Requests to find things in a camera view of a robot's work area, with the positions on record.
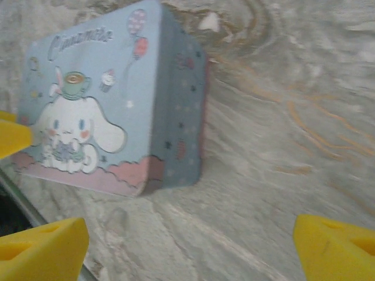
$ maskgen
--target green teacup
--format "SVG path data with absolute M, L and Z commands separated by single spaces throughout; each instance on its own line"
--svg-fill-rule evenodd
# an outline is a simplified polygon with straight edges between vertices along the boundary
M 63 96 L 67 100 L 79 100 L 90 86 L 91 78 L 86 77 L 81 72 L 68 72 L 64 76 Z

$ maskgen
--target white puppy cartoon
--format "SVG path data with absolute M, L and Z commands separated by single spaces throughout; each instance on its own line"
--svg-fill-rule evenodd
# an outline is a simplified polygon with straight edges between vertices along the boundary
M 65 76 L 56 67 L 58 84 L 52 84 L 50 96 L 60 96 L 48 103 L 35 124 L 33 146 L 42 145 L 44 167 L 69 173 L 91 173 L 98 165 L 97 149 L 89 144 L 94 140 L 106 152 L 120 151 L 126 141 L 125 131 L 109 123 L 99 103 L 83 97 L 91 79 L 79 72 Z

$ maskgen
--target marble surface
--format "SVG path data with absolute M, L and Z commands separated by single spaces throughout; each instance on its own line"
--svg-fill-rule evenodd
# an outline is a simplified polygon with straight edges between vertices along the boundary
M 0 1 L 0 109 L 31 41 L 129 3 Z M 86 219 L 99 280 L 304 280 L 298 214 L 375 228 L 375 3 L 164 3 L 212 61 L 199 184 L 129 199 L 2 169 L 48 221 Z M 217 33 L 197 28 L 209 11 Z

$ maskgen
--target cupcake illustration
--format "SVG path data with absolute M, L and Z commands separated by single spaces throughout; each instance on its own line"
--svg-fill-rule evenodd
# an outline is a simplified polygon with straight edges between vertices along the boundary
M 115 84 L 114 70 L 110 69 L 103 73 L 101 76 L 100 90 L 103 92 L 108 92 L 112 86 Z

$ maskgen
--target metal rail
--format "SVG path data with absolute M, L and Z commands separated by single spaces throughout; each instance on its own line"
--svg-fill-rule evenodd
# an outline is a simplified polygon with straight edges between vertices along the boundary
M 38 212 L 38 210 L 30 203 L 30 201 L 23 195 L 20 189 L 1 169 L 0 182 L 4 186 L 5 191 L 21 209 L 21 211 L 33 227 L 38 227 L 40 225 L 48 223 Z M 87 267 L 83 265 L 78 281 L 97 281 L 97 279 L 87 269 Z

